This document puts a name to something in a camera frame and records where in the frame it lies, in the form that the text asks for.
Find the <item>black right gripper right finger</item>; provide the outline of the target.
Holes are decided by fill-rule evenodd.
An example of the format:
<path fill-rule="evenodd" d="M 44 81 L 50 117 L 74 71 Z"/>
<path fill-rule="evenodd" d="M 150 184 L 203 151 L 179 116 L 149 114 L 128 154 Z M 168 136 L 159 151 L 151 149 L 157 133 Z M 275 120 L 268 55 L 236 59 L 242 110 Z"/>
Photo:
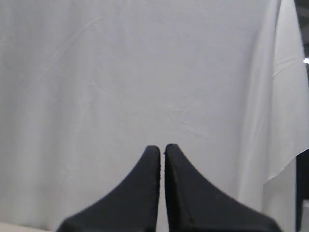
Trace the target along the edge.
<path fill-rule="evenodd" d="M 171 232 L 280 232 L 277 222 L 231 198 L 192 165 L 177 144 L 165 149 L 165 200 Z"/>

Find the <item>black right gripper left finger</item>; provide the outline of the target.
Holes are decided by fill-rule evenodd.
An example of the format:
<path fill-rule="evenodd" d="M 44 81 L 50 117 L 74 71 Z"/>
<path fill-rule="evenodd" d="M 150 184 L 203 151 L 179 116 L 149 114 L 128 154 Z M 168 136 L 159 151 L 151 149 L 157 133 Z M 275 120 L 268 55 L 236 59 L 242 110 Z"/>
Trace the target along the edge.
<path fill-rule="evenodd" d="M 160 150 L 146 147 L 126 178 L 109 194 L 65 219 L 59 232 L 154 232 L 160 195 Z"/>

